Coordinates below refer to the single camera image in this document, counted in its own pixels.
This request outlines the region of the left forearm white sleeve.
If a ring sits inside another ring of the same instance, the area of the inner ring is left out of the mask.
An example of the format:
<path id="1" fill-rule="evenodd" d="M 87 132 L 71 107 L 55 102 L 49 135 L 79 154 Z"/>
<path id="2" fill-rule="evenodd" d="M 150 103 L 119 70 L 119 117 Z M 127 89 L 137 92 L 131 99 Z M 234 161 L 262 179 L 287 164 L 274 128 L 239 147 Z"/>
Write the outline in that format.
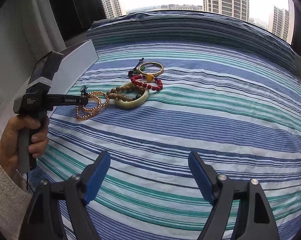
<path id="1" fill-rule="evenodd" d="M 10 177 L 0 165 L 0 233 L 5 239 L 18 239 L 32 196 L 18 170 Z"/>

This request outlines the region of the left hand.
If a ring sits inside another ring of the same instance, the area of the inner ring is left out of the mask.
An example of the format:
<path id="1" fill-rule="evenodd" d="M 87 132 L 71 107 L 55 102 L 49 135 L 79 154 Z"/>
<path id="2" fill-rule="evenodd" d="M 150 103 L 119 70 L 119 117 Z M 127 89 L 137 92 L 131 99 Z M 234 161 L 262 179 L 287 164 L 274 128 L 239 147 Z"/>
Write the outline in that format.
<path id="1" fill-rule="evenodd" d="M 44 124 L 30 116 L 15 116 L 9 119 L 0 140 L 0 165 L 8 176 L 13 177 L 18 167 L 18 137 L 23 128 L 40 129 L 31 137 L 31 144 L 27 152 L 33 158 L 38 158 L 45 153 L 48 145 L 49 118 Z"/>

